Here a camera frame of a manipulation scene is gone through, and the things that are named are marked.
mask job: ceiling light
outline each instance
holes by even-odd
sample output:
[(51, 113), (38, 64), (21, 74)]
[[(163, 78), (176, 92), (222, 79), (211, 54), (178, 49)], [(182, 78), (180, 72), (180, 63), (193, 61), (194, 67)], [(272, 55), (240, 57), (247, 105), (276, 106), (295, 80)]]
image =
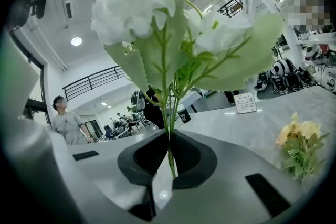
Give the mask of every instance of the ceiling light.
[(79, 46), (82, 44), (82, 39), (80, 37), (74, 37), (71, 40), (71, 44), (73, 44), (74, 46)]
[(208, 9), (210, 9), (212, 7), (212, 4), (208, 7), (208, 8), (206, 8), (205, 10), (203, 10), (203, 12), (202, 13), (205, 13)]

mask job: person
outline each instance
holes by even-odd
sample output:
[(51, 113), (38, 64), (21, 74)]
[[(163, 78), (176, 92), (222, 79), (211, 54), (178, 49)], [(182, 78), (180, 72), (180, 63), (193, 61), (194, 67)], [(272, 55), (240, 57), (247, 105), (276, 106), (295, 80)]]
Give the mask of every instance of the person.
[[(152, 88), (149, 88), (146, 94), (154, 102), (156, 103), (159, 102), (158, 98), (156, 97), (155, 91)], [(146, 117), (146, 119), (153, 122), (160, 129), (164, 129), (163, 116), (160, 108), (150, 103), (146, 98), (144, 100), (146, 107), (143, 111), (143, 114)]]
[(65, 111), (67, 104), (67, 100), (60, 95), (54, 99), (52, 106), (58, 114), (51, 123), (52, 130), (61, 134), (68, 145), (88, 144), (88, 140), (91, 143), (94, 142), (80, 116), (74, 112)]
[(238, 95), (239, 94), (239, 91), (233, 91), (233, 94), (232, 92), (230, 91), (225, 91), (224, 92), (226, 98), (227, 98), (227, 102), (230, 104), (230, 105), (234, 105), (235, 104), (235, 99), (234, 99), (234, 95)]

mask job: gray t-shirt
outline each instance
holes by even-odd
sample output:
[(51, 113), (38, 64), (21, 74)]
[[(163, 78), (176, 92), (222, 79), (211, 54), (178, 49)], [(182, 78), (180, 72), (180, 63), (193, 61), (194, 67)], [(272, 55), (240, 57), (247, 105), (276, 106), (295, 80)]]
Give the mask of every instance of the gray t-shirt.
[(64, 115), (56, 115), (51, 125), (52, 130), (61, 134), (68, 145), (87, 144), (88, 140), (79, 130), (84, 124), (80, 116), (73, 112), (66, 112)]

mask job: sign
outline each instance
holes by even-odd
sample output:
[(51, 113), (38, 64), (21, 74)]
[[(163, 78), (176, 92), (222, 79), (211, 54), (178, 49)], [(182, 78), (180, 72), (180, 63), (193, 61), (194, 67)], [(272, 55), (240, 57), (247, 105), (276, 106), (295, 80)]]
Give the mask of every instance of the sign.
[(242, 93), (234, 96), (238, 114), (257, 111), (256, 102), (252, 93)]

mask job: window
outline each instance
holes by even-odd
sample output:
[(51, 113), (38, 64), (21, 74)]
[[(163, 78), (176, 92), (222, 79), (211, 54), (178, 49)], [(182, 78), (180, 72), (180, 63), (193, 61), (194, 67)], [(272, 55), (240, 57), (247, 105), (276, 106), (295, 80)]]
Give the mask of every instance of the window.
[(18, 47), (20, 54), (24, 57), (29, 63), (30, 66), (36, 71), (39, 75), (39, 79), (36, 82), (33, 90), (29, 95), (25, 109), (23, 110), (23, 116), (32, 119), (36, 123), (42, 126), (48, 126), (50, 124), (50, 118), (47, 111), (47, 104), (44, 98), (44, 82), (43, 82), (43, 71), (44, 66), (39, 63), (29, 51), (22, 45), (22, 43), (15, 36), (14, 32), (10, 32), (14, 43)]

